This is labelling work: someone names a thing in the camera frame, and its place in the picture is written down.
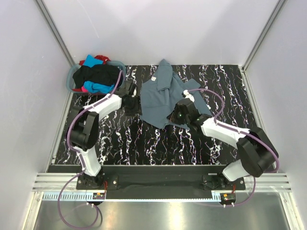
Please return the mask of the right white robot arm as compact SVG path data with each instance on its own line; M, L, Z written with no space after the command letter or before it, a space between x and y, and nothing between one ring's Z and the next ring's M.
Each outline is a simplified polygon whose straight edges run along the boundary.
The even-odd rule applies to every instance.
M195 99L191 94L193 91L183 91L183 99L176 103L170 121L186 125L191 131L218 139L237 149L239 160L228 164L222 170L222 175L218 177L220 188L230 189L235 180L241 177L258 178L273 164L276 164L273 172L278 171L279 155L263 129L238 128L218 121L216 116L200 114L194 104Z

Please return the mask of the grey blue t shirt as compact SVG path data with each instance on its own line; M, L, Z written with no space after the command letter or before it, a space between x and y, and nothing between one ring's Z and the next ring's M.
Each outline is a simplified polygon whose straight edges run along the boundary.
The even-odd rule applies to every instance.
M184 90L198 89L201 85L194 79L183 82L173 71L172 66L165 59L161 60L155 74L141 87L141 120L163 129L173 125L188 129L187 125L172 123L167 118L174 110L175 105L183 99Z

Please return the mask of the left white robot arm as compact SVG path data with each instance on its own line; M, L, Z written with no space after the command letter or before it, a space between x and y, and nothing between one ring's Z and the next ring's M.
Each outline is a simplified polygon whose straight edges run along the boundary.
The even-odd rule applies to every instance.
M85 107L74 107L69 115L67 145L69 149L76 152L81 162L82 174L78 176L81 184L90 186L94 190L106 184L103 179L103 169L95 151L99 136L99 122L118 109L123 109L127 115L141 113L140 97L135 83L125 81L101 100Z

